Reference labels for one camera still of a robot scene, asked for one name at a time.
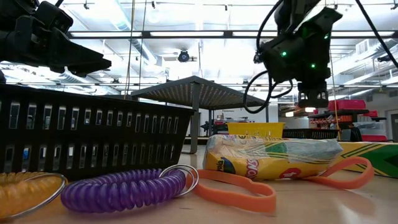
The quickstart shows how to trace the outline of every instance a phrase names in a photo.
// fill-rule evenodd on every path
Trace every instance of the yellow container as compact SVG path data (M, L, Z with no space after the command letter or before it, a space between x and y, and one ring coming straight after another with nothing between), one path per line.
M227 123L229 134L281 138L285 123Z

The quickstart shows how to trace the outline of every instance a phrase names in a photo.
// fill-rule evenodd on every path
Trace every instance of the orange rubber band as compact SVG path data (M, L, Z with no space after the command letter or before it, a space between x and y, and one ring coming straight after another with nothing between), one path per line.
M224 183L237 185L261 196L250 196L236 192L212 189L200 183L193 191L200 197L222 205L234 206L252 212L274 212L276 209L275 190L262 183L253 182L251 179L220 171L198 170L201 179L218 180ZM187 176L187 187L192 185L192 177Z
M363 171L362 174L357 176L357 178L353 180L335 180L332 178L328 178L329 175L332 175L339 170L355 164L366 165L366 169ZM303 180L309 180L318 184L335 187L337 189L358 189L367 184L373 178L373 176L374 169L369 160L363 157L349 157L331 166L323 174L315 177L306 177L303 178Z

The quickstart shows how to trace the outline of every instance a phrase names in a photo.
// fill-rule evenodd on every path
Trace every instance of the door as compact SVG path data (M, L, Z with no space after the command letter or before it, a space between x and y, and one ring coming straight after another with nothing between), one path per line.
M398 114L391 115L391 129L394 142L398 142Z

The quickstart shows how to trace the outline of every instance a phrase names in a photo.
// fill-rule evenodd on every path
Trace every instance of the ceiling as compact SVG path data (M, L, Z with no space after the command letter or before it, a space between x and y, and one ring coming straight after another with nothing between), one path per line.
M127 64L130 57L130 91L147 86L165 83L166 79L177 80L197 75L231 88L243 91L243 81L250 80L263 71L262 64L254 64L255 37L247 39L186 38L178 31L198 30L236 30L254 31L270 11L276 0L135 0L134 20L131 24L131 0L64 0L61 8L69 14L74 24L70 32L85 31L85 39L72 38L72 41L104 54L112 61L109 71L98 71L88 74L85 79L77 79L71 74L56 74L46 68L32 68L24 65L12 65L3 62L0 66L10 83L23 83L37 88L52 88L73 91L83 94L124 94L127 79ZM362 0L370 18L378 30L398 30L398 9L392 10L393 0ZM310 13L314 16L324 6L337 7L343 18L335 23L332 33L340 30L346 38L331 40L331 66L335 74L336 85L355 85L350 88L339 87L337 95L351 96L364 90L378 88L398 82L397 69L390 62L377 62L375 58L384 52L374 39L353 39L352 31L360 30L355 35L373 36L354 0L322 0ZM125 39L110 37L111 31L175 31L175 37L169 39ZM271 19L264 30L276 31L276 24ZM107 39L98 38L95 32L102 31ZM396 54L396 41L386 38L392 53ZM364 42L366 52L357 52L356 45ZM180 63L177 57L181 50L187 50L191 60ZM76 86L53 86L51 83L76 83ZM109 86L79 86L79 83L105 83ZM267 84L264 75L257 84ZM282 92L287 86L277 88ZM268 87L258 86L251 94L260 98L266 97ZM285 101L296 100L294 90Z

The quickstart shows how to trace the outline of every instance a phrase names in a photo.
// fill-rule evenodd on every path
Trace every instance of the black plastic basket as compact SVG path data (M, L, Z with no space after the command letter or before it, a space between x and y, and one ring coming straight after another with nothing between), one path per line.
M337 138L338 130L332 129L284 129L283 138L297 138L297 139L335 139Z
M0 172L70 180L178 162L193 110L0 85Z

